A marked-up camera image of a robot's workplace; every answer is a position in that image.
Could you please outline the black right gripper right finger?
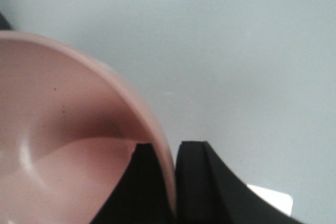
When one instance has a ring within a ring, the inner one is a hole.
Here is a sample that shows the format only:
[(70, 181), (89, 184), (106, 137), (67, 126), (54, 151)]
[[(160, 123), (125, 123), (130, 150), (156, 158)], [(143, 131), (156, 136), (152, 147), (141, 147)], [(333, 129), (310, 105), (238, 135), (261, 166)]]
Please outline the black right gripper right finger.
[(175, 176), (178, 223), (298, 223), (249, 189), (206, 141), (180, 144)]

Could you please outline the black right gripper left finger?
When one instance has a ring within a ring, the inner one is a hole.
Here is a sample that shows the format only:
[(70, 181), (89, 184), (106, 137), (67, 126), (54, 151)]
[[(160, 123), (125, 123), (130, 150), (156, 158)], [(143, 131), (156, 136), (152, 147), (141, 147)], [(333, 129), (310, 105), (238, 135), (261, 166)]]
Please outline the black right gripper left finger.
[(92, 223), (173, 223), (159, 161), (137, 144), (127, 169)]

